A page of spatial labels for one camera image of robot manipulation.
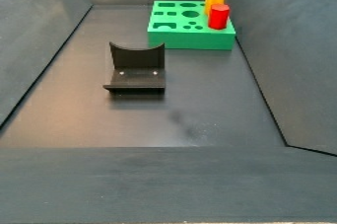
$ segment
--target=red cylinder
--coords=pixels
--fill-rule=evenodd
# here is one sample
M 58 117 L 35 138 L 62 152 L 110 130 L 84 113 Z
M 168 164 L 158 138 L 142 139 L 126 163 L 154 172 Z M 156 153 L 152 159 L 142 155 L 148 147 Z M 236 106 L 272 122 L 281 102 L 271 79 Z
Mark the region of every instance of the red cylinder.
M 230 6 L 226 4 L 214 4 L 211 6 L 208 27 L 215 30 L 226 29 L 228 17 L 230 17 Z

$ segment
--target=shape sorter block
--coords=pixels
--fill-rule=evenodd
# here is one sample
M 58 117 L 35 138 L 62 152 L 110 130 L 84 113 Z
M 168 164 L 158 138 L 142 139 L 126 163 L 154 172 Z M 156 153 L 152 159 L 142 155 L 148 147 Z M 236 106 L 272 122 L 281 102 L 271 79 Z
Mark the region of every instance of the shape sorter block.
M 148 37 L 150 46 L 231 50 L 236 30 L 231 20 L 224 30 L 208 28 L 204 1 L 155 1 Z

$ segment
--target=black plastic piece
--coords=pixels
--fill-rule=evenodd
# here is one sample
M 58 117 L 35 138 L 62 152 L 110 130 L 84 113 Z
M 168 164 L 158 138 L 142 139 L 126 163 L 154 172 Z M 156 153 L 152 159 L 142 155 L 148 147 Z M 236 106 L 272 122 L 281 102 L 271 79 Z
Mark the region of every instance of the black plastic piece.
M 148 49 L 130 49 L 112 42 L 111 53 L 115 71 L 108 91 L 164 90 L 166 80 L 166 44 Z

